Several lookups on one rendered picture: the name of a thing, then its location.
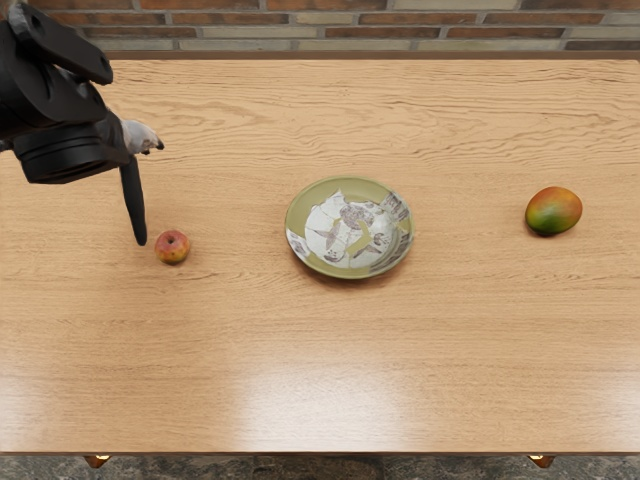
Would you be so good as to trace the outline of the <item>small red yellow apple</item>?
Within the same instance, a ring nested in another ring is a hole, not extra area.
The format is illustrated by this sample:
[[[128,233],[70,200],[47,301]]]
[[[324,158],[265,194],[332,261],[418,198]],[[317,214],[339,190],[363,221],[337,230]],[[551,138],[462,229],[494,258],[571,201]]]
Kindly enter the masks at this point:
[[[154,245],[156,258],[167,265],[182,263],[189,255],[191,242],[179,230],[166,230],[159,234]]]

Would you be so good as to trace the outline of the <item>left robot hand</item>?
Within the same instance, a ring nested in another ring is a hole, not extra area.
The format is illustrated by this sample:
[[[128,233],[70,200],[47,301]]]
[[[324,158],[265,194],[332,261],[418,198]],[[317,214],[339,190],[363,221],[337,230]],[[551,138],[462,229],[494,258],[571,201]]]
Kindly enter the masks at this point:
[[[163,150],[164,142],[148,125],[137,120],[121,121],[123,140],[129,163],[119,169],[125,205],[130,217],[134,237],[139,246],[147,243],[144,194],[137,155],[149,155],[152,149]]]

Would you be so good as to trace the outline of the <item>red green mango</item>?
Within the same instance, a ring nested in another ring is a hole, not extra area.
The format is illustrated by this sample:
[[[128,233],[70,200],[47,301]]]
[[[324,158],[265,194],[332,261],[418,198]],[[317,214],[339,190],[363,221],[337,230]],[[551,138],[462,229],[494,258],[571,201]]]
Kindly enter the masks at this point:
[[[534,233],[554,236],[572,229],[581,219],[583,203],[573,191],[549,186],[537,192],[525,209],[525,223]]]

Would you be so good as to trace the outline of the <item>green patterned ceramic plate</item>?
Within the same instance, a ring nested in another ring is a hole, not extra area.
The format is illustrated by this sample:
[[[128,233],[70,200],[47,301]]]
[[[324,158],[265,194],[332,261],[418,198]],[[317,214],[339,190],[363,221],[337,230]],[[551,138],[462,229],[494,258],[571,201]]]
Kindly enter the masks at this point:
[[[393,269],[408,254],[415,226],[391,187],[361,176],[323,178],[301,190],[285,215],[285,235],[313,271],[360,280]]]

